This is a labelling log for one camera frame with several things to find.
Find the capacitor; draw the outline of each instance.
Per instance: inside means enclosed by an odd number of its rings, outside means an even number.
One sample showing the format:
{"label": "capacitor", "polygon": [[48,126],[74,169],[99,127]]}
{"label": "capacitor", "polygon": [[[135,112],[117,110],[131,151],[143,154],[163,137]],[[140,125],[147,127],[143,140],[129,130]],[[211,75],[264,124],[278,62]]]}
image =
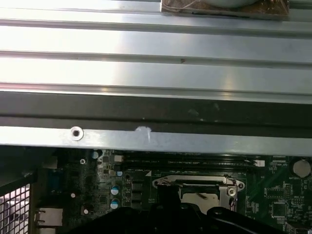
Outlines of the capacitor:
{"label": "capacitor", "polygon": [[119,200],[118,199],[113,199],[112,202],[111,202],[111,208],[113,210],[117,209],[119,206]]}
{"label": "capacitor", "polygon": [[98,152],[97,151],[93,151],[92,152],[92,155],[91,155],[91,157],[93,158],[93,159],[97,159],[98,158]]}
{"label": "capacitor", "polygon": [[111,193],[112,193],[112,195],[117,195],[119,193],[119,186],[114,185],[111,189]]}
{"label": "capacitor", "polygon": [[311,174],[311,165],[308,161],[301,159],[293,164],[292,171],[300,178],[305,178]]}

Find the electrolytic capacitor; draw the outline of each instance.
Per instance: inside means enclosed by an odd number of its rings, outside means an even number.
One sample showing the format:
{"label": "electrolytic capacitor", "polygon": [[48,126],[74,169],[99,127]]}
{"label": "electrolytic capacitor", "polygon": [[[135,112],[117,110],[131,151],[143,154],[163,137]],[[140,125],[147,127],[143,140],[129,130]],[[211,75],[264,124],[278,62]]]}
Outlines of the electrolytic capacitor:
{"label": "electrolytic capacitor", "polygon": [[112,193],[112,195],[117,195],[119,193],[119,186],[114,185],[111,189],[111,193]]}
{"label": "electrolytic capacitor", "polygon": [[111,208],[113,210],[117,209],[119,207],[119,200],[118,199],[113,199],[111,202]]}

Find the electronic component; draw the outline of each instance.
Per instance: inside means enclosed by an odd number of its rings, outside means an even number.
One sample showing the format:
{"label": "electronic component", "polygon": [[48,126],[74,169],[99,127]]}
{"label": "electronic component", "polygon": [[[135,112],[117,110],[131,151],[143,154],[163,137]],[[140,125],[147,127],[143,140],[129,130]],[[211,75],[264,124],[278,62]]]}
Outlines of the electronic component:
{"label": "electronic component", "polygon": [[115,209],[117,209],[119,207],[119,200],[118,199],[113,199],[112,201],[111,201],[111,208],[113,209],[113,210],[115,210]]}
{"label": "electronic component", "polygon": [[297,222],[286,222],[286,232],[288,234],[310,234],[311,228]]}
{"label": "electronic component", "polygon": [[292,171],[300,178],[311,174],[311,165],[308,161],[301,159],[293,164]]}
{"label": "electronic component", "polygon": [[[168,175],[153,181],[154,187],[158,185],[178,185],[182,200],[184,194],[196,194],[196,197],[187,195],[184,202],[189,201],[190,197],[194,198],[193,203],[201,207],[204,213],[207,212],[206,208],[214,206],[236,211],[237,193],[245,188],[243,182],[230,177],[198,175]],[[219,194],[218,203],[206,194]]]}
{"label": "electronic component", "polygon": [[132,193],[132,201],[141,201],[142,194],[141,193]]}
{"label": "electronic component", "polygon": [[104,157],[102,157],[102,162],[108,162],[109,161],[109,159],[108,159],[108,157],[107,156],[104,156]]}
{"label": "electronic component", "polygon": [[143,185],[140,182],[132,182],[132,191],[142,191]]}
{"label": "electronic component", "polygon": [[111,193],[112,193],[112,195],[117,195],[119,193],[119,186],[114,185],[111,189]]}
{"label": "electronic component", "polygon": [[286,216],[286,203],[285,202],[275,202],[272,204],[272,217],[280,218]]}

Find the screw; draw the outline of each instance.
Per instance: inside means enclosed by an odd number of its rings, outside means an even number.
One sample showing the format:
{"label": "screw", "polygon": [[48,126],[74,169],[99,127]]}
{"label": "screw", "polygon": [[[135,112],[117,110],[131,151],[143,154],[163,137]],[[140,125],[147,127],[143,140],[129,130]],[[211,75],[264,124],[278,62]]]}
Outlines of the screw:
{"label": "screw", "polygon": [[229,194],[230,196],[234,196],[234,195],[236,194],[235,189],[229,188],[229,189],[228,189],[228,194]]}

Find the microchip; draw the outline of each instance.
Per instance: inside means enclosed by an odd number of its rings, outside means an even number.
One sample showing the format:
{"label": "microchip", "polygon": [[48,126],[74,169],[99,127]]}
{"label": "microchip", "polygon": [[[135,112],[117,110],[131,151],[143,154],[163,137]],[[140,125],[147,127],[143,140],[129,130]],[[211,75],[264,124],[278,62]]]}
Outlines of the microchip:
{"label": "microchip", "polygon": [[133,183],[132,184],[132,190],[133,191],[142,191],[143,185],[141,183]]}
{"label": "microchip", "polygon": [[102,162],[108,162],[108,157],[107,156],[103,157]]}
{"label": "microchip", "polygon": [[286,213],[286,204],[284,202],[275,202],[272,204],[272,217],[285,217]]}
{"label": "microchip", "polygon": [[142,194],[141,193],[132,193],[132,201],[141,201]]}
{"label": "microchip", "polygon": [[99,197],[99,201],[102,204],[107,204],[107,197],[102,195],[102,196]]}

